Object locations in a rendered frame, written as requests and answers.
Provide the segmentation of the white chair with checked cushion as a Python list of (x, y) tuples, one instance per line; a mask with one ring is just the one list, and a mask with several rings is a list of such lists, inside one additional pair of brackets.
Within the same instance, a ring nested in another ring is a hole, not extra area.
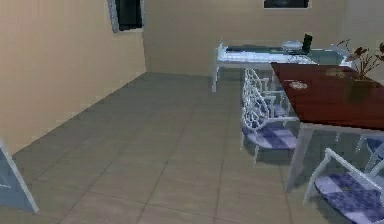
[(286, 98), (284, 91), (281, 89), (271, 89), (269, 81), (269, 78), (260, 78), (254, 69), (246, 68), (242, 93), (243, 98), (249, 96), (252, 93), (251, 88), (254, 87), (265, 99), (274, 117), (288, 116), (290, 108), (289, 103), (283, 105)]
[[(322, 175), (331, 160), (346, 169), (343, 173)], [(384, 160), (371, 171), (362, 172), (343, 157), (326, 148), (323, 160), (313, 171), (303, 203), (316, 191), (330, 207), (352, 224), (384, 224)]]
[(297, 137), (285, 123), (298, 121), (297, 117), (274, 117), (259, 89), (249, 83), (243, 86), (241, 113), (241, 143), (245, 140), (254, 145), (253, 164), (256, 164), (260, 149), (293, 151)]
[(356, 146), (356, 151), (359, 152), (363, 145), (366, 145), (368, 151), (371, 153), (365, 167), (365, 171), (369, 172), (378, 161), (384, 160), (384, 136), (361, 135)]

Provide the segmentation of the white glass-top table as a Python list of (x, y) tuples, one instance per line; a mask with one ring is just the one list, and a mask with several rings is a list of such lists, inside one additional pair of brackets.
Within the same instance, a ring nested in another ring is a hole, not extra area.
[(212, 71), (213, 92), (217, 89), (221, 68), (252, 68), (270, 70), (271, 63), (338, 65), (352, 68), (348, 53), (332, 44), (328, 49), (311, 49), (307, 55), (284, 51), (281, 47), (225, 46), (222, 41), (215, 49)]

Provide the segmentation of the pale bowl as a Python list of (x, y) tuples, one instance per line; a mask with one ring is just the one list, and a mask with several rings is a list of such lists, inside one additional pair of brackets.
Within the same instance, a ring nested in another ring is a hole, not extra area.
[(301, 50), (303, 44), (300, 41), (285, 41), (281, 44), (281, 48), (286, 51), (296, 51)]

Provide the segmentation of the black bottle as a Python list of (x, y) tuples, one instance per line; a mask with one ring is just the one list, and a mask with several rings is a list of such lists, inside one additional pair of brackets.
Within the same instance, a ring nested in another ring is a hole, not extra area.
[(312, 43), (313, 37), (309, 34), (306, 34), (304, 36), (302, 50), (306, 53), (310, 51), (311, 43)]

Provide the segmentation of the red-brown dining table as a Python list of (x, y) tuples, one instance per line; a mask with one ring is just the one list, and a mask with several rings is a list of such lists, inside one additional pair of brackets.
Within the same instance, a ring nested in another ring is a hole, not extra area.
[[(272, 70), (299, 118), (297, 146), (287, 173), (285, 190), (290, 192), (304, 170), (304, 158), (316, 130), (384, 135), (384, 86), (377, 86), (359, 99), (349, 97), (351, 77), (357, 72), (337, 65), (275, 63)], [(296, 90), (290, 82), (301, 81)]]

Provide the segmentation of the dark red house plant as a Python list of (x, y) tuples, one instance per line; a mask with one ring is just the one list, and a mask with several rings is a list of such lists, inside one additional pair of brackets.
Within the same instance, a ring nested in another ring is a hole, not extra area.
[(374, 68), (384, 64), (384, 42), (381, 42), (374, 50), (365, 47), (351, 49), (349, 39), (345, 39), (336, 44), (346, 53), (345, 62), (351, 63), (357, 72), (351, 77), (351, 87), (349, 97), (359, 99), (366, 97), (376, 86), (376, 82), (367, 77), (368, 73)]

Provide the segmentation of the dark wall window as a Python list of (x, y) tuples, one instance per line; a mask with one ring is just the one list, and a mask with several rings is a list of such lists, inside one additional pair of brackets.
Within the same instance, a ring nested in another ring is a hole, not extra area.
[(144, 0), (107, 0), (113, 33), (144, 27)]
[(309, 0), (264, 0), (265, 8), (302, 9), (309, 6)]

